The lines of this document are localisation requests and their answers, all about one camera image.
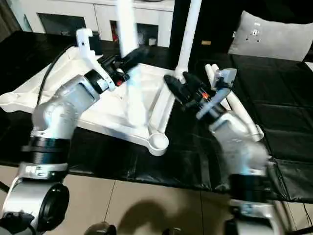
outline cabinet door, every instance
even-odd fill
[[[116,7],[111,5],[95,5],[99,34],[102,40],[113,41],[116,36]],[[169,47],[171,40],[173,13],[148,9],[134,9],[139,40],[156,39],[160,47]]]
[[[93,4],[56,1],[21,0],[33,32],[73,35],[78,28],[98,31]]]

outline gray pillow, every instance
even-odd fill
[[[245,11],[228,53],[302,61],[313,40],[313,23],[265,21]]]

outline beige floor tile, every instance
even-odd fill
[[[9,167],[0,165],[0,181],[4,184],[11,186],[14,177],[17,174],[18,169],[16,167]],[[0,211],[2,212],[2,206],[6,197],[6,193],[0,190]]]
[[[200,192],[116,181],[106,221],[119,235],[161,235],[170,227],[202,235]]]
[[[82,235],[89,226],[104,220],[114,180],[68,175],[64,184],[70,193],[63,223],[47,235]]]
[[[205,235],[223,235],[224,222],[232,218],[229,213],[229,196],[201,192],[203,228]]]
[[[288,203],[288,205],[290,207],[292,217],[295,222],[295,227],[297,229],[303,229],[310,226],[302,203]],[[305,205],[311,217],[311,220],[313,220],[313,205],[310,204]]]
[[[282,228],[285,229],[285,230],[290,230],[290,225],[289,225],[289,219],[290,219],[290,223],[291,223],[291,229],[292,230],[295,230],[295,223],[294,223],[294,220],[292,218],[292,213],[291,213],[291,210],[290,210],[290,207],[288,205],[287,202],[280,202],[280,201],[274,201],[275,203],[275,207],[276,207],[276,212],[278,213],[278,221],[279,223],[282,224]]]

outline white pipe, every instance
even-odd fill
[[[175,77],[178,78],[181,82],[185,82],[182,73],[188,71],[188,63],[192,43],[195,37],[201,2],[202,0],[191,0],[190,3],[184,38],[182,40],[180,49],[179,61],[175,69]]]
[[[219,70],[219,67],[217,65],[206,65],[205,70],[209,76],[210,83],[212,84],[213,79],[212,75],[214,76],[215,72]],[[255,124],[248,112],[246,111],[245,107],[239,100],[239,98],[234,94],[233,91],[230,91],[228,96],[226,97],[227,102],[231,106],[231,109],[244,121],[251,134],[254,141],[259,141],[264,137],[264,133],[262,129],[259,127],[259,125]]]
[[[138,48],[138,32],[134,19],[132,0],[117,0],[117,24],[121,56],[125,57]],[[147,112],[143,104],[140,84],[140,69],[135,67],[128,72],[127,118],[131,125],[142,126],[147,123]]]

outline black mat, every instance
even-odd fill
[[[73,38],[17,32],[0,44],[7,55],[1,67],[0,94],[10,92],[31,78]],[[111,42],[102,42],[105,55],[118,52]],[[155,47],[145,61],[173,69],[173,55]],[[270,198],[313,202],[313,171],[310,147],[313,142],[313,98],[309,89],[313,73],[303,63],[266,58],[214,54],[199,55],[196,73],[206,80],[204,64],[235,67],[239,74],[235,93],[262,127],[263,139],[272,155],[268,171]],[[0,164],[17,166],[23,160],[20,147],[32,129],[31,115],[0,110]],[[207,131],[180,110],[175,103],[166,135],[170,146],[165,155],[155,157],[136,144],[77,128],[69,163],[74,174],[144,182],[178,188],[226,192],[227,174],[219,158],[220,148]]]

